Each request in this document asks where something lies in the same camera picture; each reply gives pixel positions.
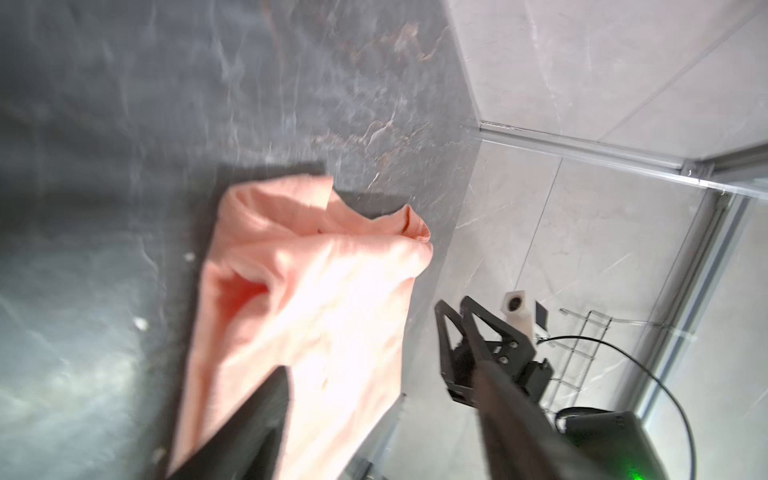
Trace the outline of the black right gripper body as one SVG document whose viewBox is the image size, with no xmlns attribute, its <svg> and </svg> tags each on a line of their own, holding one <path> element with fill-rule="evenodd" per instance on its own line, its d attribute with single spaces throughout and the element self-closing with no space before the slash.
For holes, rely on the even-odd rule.
<svg viewBox="0 0 768 480">
<path fill-rule="evenodd" d="M 492 359 L 534 403 L 538 403 L 552 376 L 553 368 L 544 359 L 534 360 L 536 351 L 521 345 L 519 342 L 504 343 L 501 341 L 486 341 Z"/>
</svg>

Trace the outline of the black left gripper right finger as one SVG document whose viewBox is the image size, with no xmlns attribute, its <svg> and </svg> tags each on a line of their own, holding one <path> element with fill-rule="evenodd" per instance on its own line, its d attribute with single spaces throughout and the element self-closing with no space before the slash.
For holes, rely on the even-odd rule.
<svg viewBox="0 0 768 480">
<path fill-rule="evenodd" d="M 497 364 L 477 364 L 473 399 L 492 479 L 609 477 L 555 432 L 538 405 Z"/>
</svg>

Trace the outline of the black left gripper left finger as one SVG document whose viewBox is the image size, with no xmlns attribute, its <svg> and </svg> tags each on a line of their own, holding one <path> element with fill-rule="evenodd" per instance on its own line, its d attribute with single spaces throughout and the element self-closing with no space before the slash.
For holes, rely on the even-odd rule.
<svg viewBox="0 0 768 480">
<path fill-rule="evenodd" d="M 274 479 L 290 401 L 288 369 L 280 366 L 169 479 Z"/>
</svg>

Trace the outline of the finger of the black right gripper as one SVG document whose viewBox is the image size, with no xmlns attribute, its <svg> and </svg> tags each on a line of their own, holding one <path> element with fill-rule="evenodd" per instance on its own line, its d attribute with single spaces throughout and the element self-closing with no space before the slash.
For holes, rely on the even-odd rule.
<svg viewBox="0 0 768 480">
<path fill-rule="evenodd" d="M 474 317 L 464 310 L 457 312 L 444 300 L 434 306 L 437 326 L 440 374 L 450 398 L 459 404 L 475 407 L 473 375 L 476 358 L 467 326 L 476 328 Z"/>
<path fill-rule="evenodd" d="M 476 332 L 483 345 L 502 366 L 525 366 L 536 356 L 534 316 L 525 295 L 504 295 L 500 311 L 492 312 L 470 296 L 460 302 L 466 338 Z"/>
</svg>

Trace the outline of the peach printed t-shirt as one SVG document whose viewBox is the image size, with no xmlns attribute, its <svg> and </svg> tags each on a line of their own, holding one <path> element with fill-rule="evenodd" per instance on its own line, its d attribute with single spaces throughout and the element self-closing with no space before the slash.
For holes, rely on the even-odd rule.
<svg viewBox="0 0 768 480">
<path fill-rule="evenodd" d="M 410 206 L 369 219 L 329 176 L 240 183 L 203 262 L 169 471 L 277 368 L 291 394 L 278 479 L 335 479 L 401 393 L 416 278 L 430 264 Z"/>
</svg>

